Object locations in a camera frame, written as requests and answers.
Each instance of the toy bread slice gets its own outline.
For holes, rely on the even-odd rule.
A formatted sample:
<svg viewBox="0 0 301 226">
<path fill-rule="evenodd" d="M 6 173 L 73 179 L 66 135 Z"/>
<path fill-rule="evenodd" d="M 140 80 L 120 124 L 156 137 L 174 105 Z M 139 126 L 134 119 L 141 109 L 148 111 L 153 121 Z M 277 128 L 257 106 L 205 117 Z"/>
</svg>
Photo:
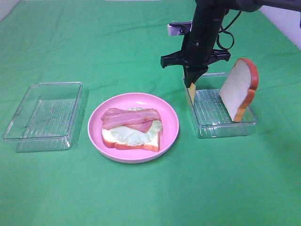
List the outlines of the toy bread slice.
<svg viewBox="0 0 301 226">
<path fill-rule="evenodd" d="M 239 58 L 219 93 L 232 121 L 242 120 L 246 108 L 253 101 L 258 82 L 256 65 L 249 59 Z"/>
<path fill-rule="evenodd" d="M 154 138 L 151 138 L 150 142 L 148 142 L 144 145 L 129 146 L 129 145 L 115 139 L 109 130 L 102 128 L 102 139 L 103 139 L 103 144 L 108 148 L 116 148 L 116 149 L 120 149 L 120 150 L 144 149 L 144 150 L 148 150 L 148 151 L 158 152 L 159 151 L 159 142 L 160 142 L 160 133 L 157 133 L 157 135 Z"/>
</svg>

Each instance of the green tablecloth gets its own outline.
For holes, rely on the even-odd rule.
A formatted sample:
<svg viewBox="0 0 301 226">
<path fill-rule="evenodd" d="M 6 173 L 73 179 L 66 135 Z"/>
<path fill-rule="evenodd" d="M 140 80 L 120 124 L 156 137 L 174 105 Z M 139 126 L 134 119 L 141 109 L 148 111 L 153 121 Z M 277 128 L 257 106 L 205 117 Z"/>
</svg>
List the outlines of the green tablecloth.
<svg viewBox="0 0 301 226">
<path fill-rule="evenodd" d="M 0 22 L 1 133 L 31 84 L 82 81 L 88 92 L 71 149 L 16 153 L 0 142 L 1 225 L 301 225 L 301 52 L 259 11 L 243 13 L 231 60 L 209 72 L 255 62 L 256 133 L 198 139 L 181 66 L 159 63 L 182 43 L 166 24 L 194 10 L 192 0 L 33 0 Z M 174 145 L 147 163 L 112 161 L 88 138 L 93 110 L 127 92 L 163 98 L 179 117 Z"/>
</svg>

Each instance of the sandwich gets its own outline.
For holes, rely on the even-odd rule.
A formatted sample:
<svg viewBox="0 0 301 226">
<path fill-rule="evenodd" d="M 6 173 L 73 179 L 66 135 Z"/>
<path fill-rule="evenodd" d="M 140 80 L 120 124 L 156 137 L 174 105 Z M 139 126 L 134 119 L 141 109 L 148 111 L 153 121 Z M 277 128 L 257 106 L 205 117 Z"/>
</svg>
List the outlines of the sandwich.
<svg viewBox="0 0 301 226">
<path fill-rule="evenodd" d="M 109 108 L 101 120 L 102 140 L 106 147 L 159 151 L 162 123 L 156 109 Z"/>
<path fill-rule="evenodd" d="M 246 108 L 253 101 L 258 82 L 256 65 L 249 59 L 239 58 L 219 92 L 232 121 L 242 120 Z"/>
</svg>

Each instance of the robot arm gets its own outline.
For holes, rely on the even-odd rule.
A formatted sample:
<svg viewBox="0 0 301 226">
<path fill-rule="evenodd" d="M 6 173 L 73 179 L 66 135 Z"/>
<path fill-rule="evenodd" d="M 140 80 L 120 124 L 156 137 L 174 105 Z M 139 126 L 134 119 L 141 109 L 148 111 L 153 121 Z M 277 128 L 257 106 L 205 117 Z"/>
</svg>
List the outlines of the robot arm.
<svg viewBox="0 0 301 226">
<path fill-rule="evenodd" d="M 196 4 L 191 29 L 187 29 L 187 24 L 170 24 L 184 28 L 181 29 L 184 34 L 181 50 L 161 57 L 163 68 L 183 66 L 187 88 L 207 72 L 209 64 L 230 59 L 228 50 L 213 49 L 227 10 L 254 12 L 267 5 L 301 11 L 301 0 L 196 0 Z"/>
</svg>

